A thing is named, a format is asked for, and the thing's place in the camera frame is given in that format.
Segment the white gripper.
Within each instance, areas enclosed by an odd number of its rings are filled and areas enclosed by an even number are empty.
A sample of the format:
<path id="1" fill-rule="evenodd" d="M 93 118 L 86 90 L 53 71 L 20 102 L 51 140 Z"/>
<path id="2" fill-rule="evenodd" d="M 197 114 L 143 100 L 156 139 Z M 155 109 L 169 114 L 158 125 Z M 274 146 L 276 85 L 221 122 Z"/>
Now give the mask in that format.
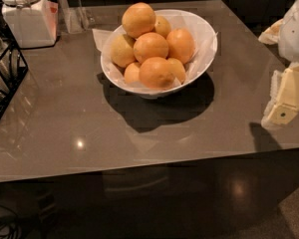
<path id="1" fill-rule="evenodd" d="M 270 101 L 261 120 L 267 129 L 288 125 L 299 113 L 299 0 L 280 19 L 258 37 L 273 45 L 278 42 L 279 55 L 291 63 L 283 72 L 274 71 L 271 78 Z"/>

